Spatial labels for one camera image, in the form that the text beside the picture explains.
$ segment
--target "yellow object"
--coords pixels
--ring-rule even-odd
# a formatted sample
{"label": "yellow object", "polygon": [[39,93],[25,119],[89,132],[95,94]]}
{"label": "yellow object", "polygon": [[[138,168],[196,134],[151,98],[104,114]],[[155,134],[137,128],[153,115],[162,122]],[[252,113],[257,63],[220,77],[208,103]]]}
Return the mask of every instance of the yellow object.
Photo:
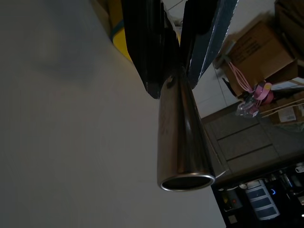
{"label": "yellow object", "polygon": [[111,40],[114,46],[132,62],[127,49],[127,43],[125,40],[124,32],[124,19],[121,0],[109,0],[108,1],[110,21],[112,24]]}

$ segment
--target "stainless steel tube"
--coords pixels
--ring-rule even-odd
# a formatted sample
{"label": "stainless steel tube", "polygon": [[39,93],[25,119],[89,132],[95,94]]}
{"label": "stainless steel tube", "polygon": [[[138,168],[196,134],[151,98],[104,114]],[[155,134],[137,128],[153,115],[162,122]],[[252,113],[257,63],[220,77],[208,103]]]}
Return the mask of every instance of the stainless steel tube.
{"label": "stainless steel tube", "polygon": [[172,73],[161,89],[158,185],[168,191],[201,189],[215,181],[200,116],[184,73]]}

